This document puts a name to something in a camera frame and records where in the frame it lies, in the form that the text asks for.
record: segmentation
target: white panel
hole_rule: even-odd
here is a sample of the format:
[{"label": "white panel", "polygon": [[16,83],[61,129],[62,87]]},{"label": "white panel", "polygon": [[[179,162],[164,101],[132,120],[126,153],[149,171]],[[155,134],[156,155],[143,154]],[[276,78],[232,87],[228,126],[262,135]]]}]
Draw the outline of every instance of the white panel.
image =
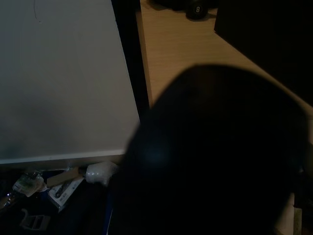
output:
[{"label": "white panel", "polygon": [[1,0],[0,31],[0,163],[123,151],[138,114],[111,0]]}]

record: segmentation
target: light wood surface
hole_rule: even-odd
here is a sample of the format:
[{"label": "light wood surface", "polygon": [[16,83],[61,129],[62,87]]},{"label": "light wood surface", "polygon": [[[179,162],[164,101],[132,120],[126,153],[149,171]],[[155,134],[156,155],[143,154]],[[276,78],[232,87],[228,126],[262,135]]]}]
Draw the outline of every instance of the light wood surface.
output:
[{"label": "light wood surface", "polygon": [[223,64],[240,67],[262,75],[282,87],[313,119],[313,108],[214,32],[217,9],[203,21],[191,21],[184,12],[175,12],[141,0],[138,20],[145,73],[153,103],[167,85],[184,69],[194,64]]}]

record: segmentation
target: black blurry object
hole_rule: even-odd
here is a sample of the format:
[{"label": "black blurry object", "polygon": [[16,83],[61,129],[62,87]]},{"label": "black blurry object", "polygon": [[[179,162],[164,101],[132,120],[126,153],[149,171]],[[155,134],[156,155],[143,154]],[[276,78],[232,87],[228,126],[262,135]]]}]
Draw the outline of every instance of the black blurry object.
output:
[{"label": "black blurry object", "polygon": [[225,66],[190,68],[128,147],[112,235],[269,234],[307,146],[305,113],[273,84]]},{"label": "black blurry object", "polygon": [[218,0],[155,0],[156,3],[172,8],[174,11],[186,11],[186,17],[199,20],[207,15],[209,8],[218,7]]}]

